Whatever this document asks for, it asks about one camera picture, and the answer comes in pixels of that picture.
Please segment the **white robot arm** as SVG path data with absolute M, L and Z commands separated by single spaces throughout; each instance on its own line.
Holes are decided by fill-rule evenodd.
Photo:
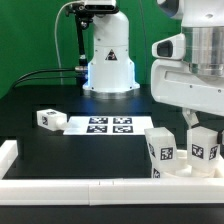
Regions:
M 151 93 L 161 103 L 224 116 L 224 0 L 156 0 L 167 16 L 181 21 L 181 33 L 152 45 Z M 134 84 L 134 67 L 125 36 L 109 24 L 112 6 L 85 4 L 98 18 L 95 54 L 87 85 L 95 92 L 125 91 Z

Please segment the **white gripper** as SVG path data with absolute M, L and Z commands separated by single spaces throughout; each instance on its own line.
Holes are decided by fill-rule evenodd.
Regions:
M 157 102 L 183 108 L 189 129 L 199 125 L 196 111 L 224 116 L 224 77 L 192 74 L 182 61 L 154 61 L 151 93 Z M 224 144 L 224 130 L 218 132 L 217 143 Z

